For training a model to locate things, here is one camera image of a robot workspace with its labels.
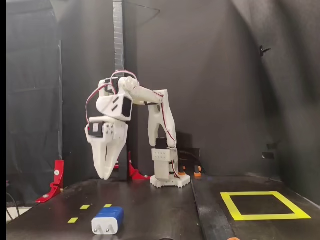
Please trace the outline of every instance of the black floor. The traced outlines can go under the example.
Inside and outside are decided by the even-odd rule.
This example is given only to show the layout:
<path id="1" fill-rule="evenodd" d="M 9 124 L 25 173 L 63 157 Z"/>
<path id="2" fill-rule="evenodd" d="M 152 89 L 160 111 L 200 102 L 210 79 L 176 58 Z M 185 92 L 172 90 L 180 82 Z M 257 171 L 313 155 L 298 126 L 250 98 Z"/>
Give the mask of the black floor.
<path id="1" fill-rule="evenodd" d="M 205 239 L 311 240 L 320 239 L 320 209 L 281 182 L 259 177 L 205 177 L 193 179 L 199 218 Z M 234 220 L 221 197 L 224 192 L 276 191 L 311 219 Z M 242 215 L 293 214 L 272 195 L 231 196 Z"/>
<path id="2" fill-rule="evenodd" d="M 91 220 L 112 204 L 124 209 L 114 236 L 94 235 Z M 82 205 L 90 205 L 80 210 Z M 78 218 L 75 223 L 68 223 Z M 155 188 L 148 180 L 131 183 L 90 180 L 76 184 L 6 225 L 8 240 L 174 240 L 203 239 L 191 184 Z"/>
<path id="3" fill-rule="evenodd" d="M 276 191 L 311 219 L 236 221 L 221 193 Z M 272 195 L 231 196 L 242 215 L 292 214 Z M 112 204 L 124 209 L 114 236 L 94 235 L 91 220 Z M 81 206 L 90 205 L 86 210 Z M 68 223 L 78 218 L 75 223 Z M 6 225 L 8 240 L 317 240 L 320 209 L 281 182 L 258 177 L 192 178 L 184 188 L 155 188 L 148 180 L 85 181 L 71 186 Z"/>

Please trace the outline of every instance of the blue and white block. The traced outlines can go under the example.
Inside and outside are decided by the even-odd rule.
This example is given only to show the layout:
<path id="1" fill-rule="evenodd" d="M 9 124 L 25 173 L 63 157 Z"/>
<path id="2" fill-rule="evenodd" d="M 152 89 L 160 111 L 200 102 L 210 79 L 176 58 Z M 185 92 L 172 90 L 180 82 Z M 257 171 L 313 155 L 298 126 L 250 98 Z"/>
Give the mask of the blue and white block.
<path id="1" fill-rule="evenodd" d="M 114 235 L 124 220 L 124 210 L 118 206 L 104 207 L 91 221 L 96 235 Z"/>

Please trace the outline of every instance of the yellow tape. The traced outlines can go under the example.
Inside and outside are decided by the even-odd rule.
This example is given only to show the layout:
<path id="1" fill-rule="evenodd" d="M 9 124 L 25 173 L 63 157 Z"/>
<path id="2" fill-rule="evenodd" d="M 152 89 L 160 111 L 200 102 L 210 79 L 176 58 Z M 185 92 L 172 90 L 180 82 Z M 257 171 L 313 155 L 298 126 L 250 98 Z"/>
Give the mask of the yellow tape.
<path id="1" fill-rule="evenodd" d="M 80 207 L 80 210 L 87 210 L 90 207 L 90 205 L 83 205 Z"/>
<path id="2" fill-rule="evenodd" d="M 228 208 L 231 216 L 235 221 L 251 221 L 251 220 L 290 220 L 290 219 L 311 219 L 311 217 L 302 211 L 298 206 L 293 204 L 289 199 L 284 197 L 277 191 L 243 191 L 243 192 L 221 192 L 221 197 Z M 242 215 L 230 196 L 261 196 L 273 195 L 283 204 L 285 204 L 292 212 L 290 214 L 257 214 Z"/>
<path id="3" fill-rule="evenodd" d="M 68 224 L 74 224 L 78 220 L 77 217 L 73 217 L 68 221 Z"/>

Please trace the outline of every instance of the red clamp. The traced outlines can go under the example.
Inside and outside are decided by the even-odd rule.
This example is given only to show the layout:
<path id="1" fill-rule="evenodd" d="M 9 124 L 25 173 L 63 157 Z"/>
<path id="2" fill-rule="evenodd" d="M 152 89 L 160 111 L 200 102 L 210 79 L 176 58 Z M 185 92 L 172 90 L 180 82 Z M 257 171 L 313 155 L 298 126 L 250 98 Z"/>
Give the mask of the red clamp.
<path id="1" fill-rule="evenodd" d="M 132 162 L 131 162 L 131 152 L 129 151 L 129 176 L 130 178 L 132 178 L 132 180 L 143 180 L 143 179 L 150 179 L 150 176 L 143 176 L 140 174 L 138 169 L 135 169 L 132 166 Z"/>
<path id="2" fill-rule="evenodd" d="M 54 181 L 50 183 L 51 190 L 49 193 L 38 198 L 35 202 L 41 204 L 52 199 L 54 196 L 58 195 L 63 190 L 63 185 L 64 185 L 64 161 L 55 160 Z"/>

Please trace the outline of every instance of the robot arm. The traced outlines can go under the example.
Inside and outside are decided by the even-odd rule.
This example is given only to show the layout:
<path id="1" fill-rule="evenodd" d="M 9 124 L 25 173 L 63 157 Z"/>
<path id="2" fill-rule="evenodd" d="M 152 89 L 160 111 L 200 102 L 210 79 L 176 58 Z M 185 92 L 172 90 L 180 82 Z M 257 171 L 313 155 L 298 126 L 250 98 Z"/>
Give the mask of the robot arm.
<path id="1" fill-rule="evenodd" d="M 102 80 L 99 86 L 106 85 Z M 95 169 L 101 179 L 107 180 L 126 144 L 128 125 L 131 120 L 132 105 L 148 105 L 148 135 L 152 147 L 155 176 L 151 183 L 157 187 L 166 186 L 163 182 L 176 184 L 174 178 L 178 176 L 178 152 L 176 128 L 173 115 L 169 107 L 167 90 L 152 91 L 140 86 L 138 80 L 132 77 L 121 77 L 118 81 L 118 92 L 110 94 L 102 88 L 96 102 L 97 110 L 104 116 L 90 117 L 85 127 L 87 141 L 92 146 Z M 166 134 L 166 147 L 157 149 L 158 129 L 160 125 Z"/>

